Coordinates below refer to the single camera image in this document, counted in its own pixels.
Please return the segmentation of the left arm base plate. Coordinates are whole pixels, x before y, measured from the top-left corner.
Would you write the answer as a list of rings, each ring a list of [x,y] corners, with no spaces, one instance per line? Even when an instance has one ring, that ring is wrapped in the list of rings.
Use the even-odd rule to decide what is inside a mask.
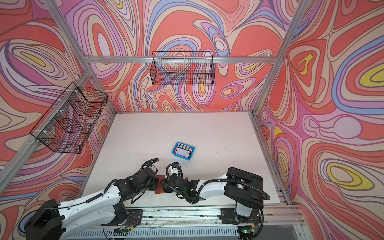
[[[143,218],[142,209],[125,209],[115,212],[115,217],[110,226],[139,226]]]

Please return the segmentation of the red leather card holder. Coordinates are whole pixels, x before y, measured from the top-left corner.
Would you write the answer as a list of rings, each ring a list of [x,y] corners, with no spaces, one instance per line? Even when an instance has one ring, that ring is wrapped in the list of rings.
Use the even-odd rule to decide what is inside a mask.
[[[170,179],[163,175],[158,177],[159,182],[155,194],[175,193],[174,189],[179,188],[188,193],[190,191],[190,182],[188,178],[182,179],[176,174],[170,176]]]

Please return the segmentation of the blue plastic tray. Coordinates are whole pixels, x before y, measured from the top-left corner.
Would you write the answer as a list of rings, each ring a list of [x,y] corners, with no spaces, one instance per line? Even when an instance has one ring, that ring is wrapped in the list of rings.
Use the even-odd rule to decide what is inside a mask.
[[[178,158],[189,161],[195,151],[195,147],[177,142],[173,147],[172,154]]]

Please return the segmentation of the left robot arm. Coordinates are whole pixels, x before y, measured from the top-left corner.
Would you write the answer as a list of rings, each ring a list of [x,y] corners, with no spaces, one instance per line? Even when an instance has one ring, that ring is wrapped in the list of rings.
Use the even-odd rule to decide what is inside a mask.
[[[158,158],[146,161],[133,175],[113,179],[101,191],[67,202],[44,202],[24,224],[28,240],[64,240],[94,226],[123,224],[129,213],[125,202],[134,203],[158,185]]]

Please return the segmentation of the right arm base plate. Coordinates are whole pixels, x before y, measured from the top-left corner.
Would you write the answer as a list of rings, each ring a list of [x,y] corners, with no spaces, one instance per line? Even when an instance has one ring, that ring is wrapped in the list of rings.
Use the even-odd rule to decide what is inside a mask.
[[[249,217],[243,217],[236,213],[235,208],[221,208],[219,219],[223,224],[239,225],[254,224],[258,225],[262,222],[260,210],[252,209]]]

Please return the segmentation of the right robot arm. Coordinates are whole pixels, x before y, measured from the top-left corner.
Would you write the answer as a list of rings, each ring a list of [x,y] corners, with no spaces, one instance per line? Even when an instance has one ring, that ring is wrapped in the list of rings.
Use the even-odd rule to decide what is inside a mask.
[[[228,168],[225,175],[211,180],[188,180],[178,164],[170,164],[159,180],[164,193],[175,193],[191,205],[211,197],[225,196],[235,202],[234,208],[223,208],[219,219],[224,224],[261,225],[264,221],[264,201],[271,199],[264,191],[264,179],[238,168]]]

